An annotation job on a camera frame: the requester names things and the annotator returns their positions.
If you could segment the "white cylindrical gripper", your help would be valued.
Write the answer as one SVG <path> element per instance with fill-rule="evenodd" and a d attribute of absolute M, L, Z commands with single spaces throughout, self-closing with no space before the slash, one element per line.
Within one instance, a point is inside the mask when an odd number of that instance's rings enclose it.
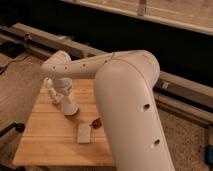
<path fill-rule="evenodd" d="M 55 79 L 54 88 L 57 92 L 68 96 L 71 93 L 72 80 L 70 78 Z"/>

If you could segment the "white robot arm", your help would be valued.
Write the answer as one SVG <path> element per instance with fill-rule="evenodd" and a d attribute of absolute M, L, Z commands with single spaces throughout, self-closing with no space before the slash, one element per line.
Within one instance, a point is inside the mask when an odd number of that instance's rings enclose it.
<path fill-rule="evenodd" d="M 175 171 L 153 95 L 160 66 L 152 53 L 120 51 L 73 61 L 58 51 L 41 69 L 58 92 L 67 78 L 94 81 L 117 171 Z"/>

